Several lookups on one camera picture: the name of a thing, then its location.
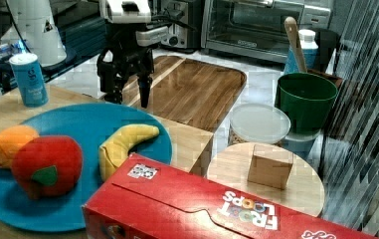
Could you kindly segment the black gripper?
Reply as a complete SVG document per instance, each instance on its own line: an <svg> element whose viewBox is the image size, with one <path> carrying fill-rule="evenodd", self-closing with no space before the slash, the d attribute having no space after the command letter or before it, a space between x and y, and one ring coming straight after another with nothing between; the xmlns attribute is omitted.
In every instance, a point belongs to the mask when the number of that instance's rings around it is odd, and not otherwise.
<svg viewBox="0 0 379 239"><path fill-rule="evenodd" d="M96 61L104 99L121 104L124 84L130 76L137 75L140 105L146 109L152 84L152 50L136 41L136 32L144 31L146 25L106 23L105 29L105 47Z"/></svg>

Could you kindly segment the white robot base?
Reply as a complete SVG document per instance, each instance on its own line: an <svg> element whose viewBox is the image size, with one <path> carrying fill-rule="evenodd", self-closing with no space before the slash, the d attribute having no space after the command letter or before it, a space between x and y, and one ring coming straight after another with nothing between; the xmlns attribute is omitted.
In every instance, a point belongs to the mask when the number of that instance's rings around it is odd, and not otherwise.
<svg viewBox="0 0 379 239"><path fill-rule="evenodd" d="M66 59L49 0L6 0L6 3L19 36L43 67Z"/></svg>

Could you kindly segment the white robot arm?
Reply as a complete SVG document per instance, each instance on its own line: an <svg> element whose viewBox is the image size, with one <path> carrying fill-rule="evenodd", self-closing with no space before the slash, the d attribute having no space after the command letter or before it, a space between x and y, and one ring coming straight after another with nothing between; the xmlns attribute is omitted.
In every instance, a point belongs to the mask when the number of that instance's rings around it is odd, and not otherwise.
<svg viewBox="0 0 379 239"><path fill-rule="evenodd" d="M153 47L168 33L168 23L153 23L148 0L99 0L106 25L106 45L96 66L104 99L122 103L122 90L131 76L137 76L140 105L148 105L154 72Z"/></svg>

